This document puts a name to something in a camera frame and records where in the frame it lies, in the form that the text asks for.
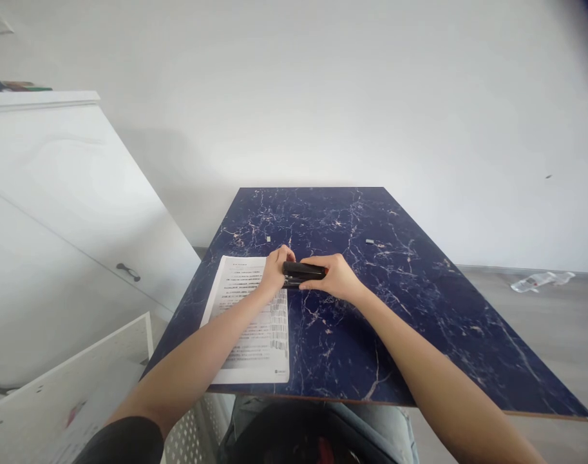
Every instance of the plastic bottle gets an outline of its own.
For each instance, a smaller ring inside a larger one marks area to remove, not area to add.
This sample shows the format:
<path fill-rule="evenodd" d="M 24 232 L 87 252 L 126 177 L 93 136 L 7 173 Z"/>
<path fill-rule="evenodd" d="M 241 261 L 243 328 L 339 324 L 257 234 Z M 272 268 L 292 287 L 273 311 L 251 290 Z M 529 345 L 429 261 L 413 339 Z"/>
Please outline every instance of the plastic bottle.
<path fill-rule="evenodd" d="M 511 285 L 511 288 L 519 293 L 527 292 L 528 290 L 538 293 L 538 287 L 542 287 L 549 282 L 552 282 L 554 285 L 564 285 L 573 277 L 575 277 L 575 274 L 570 272 L 562 274 L 554 274 L 552 272 L 532 274 L 530 277 L 514 283 Z"/>

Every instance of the marble tabletop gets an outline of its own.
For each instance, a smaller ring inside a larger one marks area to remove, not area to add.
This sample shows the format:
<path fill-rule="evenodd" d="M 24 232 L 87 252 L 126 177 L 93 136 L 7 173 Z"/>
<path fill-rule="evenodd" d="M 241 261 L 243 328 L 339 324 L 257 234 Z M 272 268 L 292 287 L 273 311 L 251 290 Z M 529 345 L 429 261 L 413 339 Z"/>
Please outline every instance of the marble tabletop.
<path fill-rule="evenodd" d="M 146 372 L 199 328 L 222 255 L 267 256 L 280 244 L 298 260 L 342 253 L 365 285 L 501 409 L 588 417 L 384 188 L 240 189 Z M 288 290 L 288 301 L 289 382 L 210 391 L 414 405 L 383 343 L 351 305 L 319 291 Z"/>

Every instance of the baseboard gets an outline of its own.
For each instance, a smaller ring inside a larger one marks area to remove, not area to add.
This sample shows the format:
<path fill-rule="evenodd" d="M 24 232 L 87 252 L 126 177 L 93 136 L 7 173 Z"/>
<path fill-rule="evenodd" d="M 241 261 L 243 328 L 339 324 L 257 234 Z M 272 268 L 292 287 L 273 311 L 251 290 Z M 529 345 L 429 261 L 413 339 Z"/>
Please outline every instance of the baseboard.
<path fill-rule="evenodd" d="M 558 269 L 525 269 L 521 267 L 498 267 L 498 266 L 469 266 L 467 264 L 456 264 L 461 272 L 480 272 L 480 273 L 490 273 L 490 274 L 508 274 L 508 275 L 517 275 L 517 276 L 529 276 L 532 274 L 543 273 L 547 271 L 551 271 L 553 273 L 563 273 L 566 271 L 561 271 Z M 575 274 L 588 277 L 588 273 L 585 272 L 578 272 L 572 271 Z"/>

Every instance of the stapler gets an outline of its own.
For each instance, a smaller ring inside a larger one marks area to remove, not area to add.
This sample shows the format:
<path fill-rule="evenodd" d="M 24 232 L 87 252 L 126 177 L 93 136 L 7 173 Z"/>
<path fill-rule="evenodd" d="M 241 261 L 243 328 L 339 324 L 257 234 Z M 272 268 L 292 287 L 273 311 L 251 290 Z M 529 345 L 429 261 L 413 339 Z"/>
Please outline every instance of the stapler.
<path fill-rule="evenodd" d="M 326 268 L 286 261 L 283 263 L 283 275 L 285 276 L 283 288 L 297 289 L 300 284 L 307 280 L 321 280 L 326 277 Z"/>

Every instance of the paper sheet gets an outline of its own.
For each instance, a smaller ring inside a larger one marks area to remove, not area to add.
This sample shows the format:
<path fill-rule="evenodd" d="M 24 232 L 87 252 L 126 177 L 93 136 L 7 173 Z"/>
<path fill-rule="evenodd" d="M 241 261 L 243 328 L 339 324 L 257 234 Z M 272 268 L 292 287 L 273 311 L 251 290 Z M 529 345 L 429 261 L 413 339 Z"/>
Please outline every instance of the paper sheet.
<path fill-rule="evenodd" d="M 266 258 L 223 256 L 205 305 L 201 326 L 224 313 L 261 281 Z M 240 337 L 216 375 L 219 383 L 285 383 L 289 381 L 287 291 L 281 290 Z"/>

